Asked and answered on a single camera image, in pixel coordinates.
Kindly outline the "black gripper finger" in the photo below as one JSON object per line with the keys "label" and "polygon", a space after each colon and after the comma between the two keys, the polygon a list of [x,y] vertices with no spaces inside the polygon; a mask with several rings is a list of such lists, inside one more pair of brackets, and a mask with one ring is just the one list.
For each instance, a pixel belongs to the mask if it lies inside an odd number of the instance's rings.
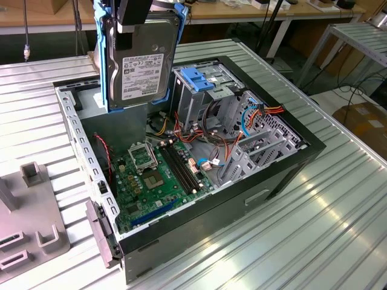
{"label": "black gripper finger", "polygon": [[121,0],[114,1],[114,4],[114,17],[117,23],[115,48],[116,50],[131,49],[135,26],[144,24],[152,1]]}

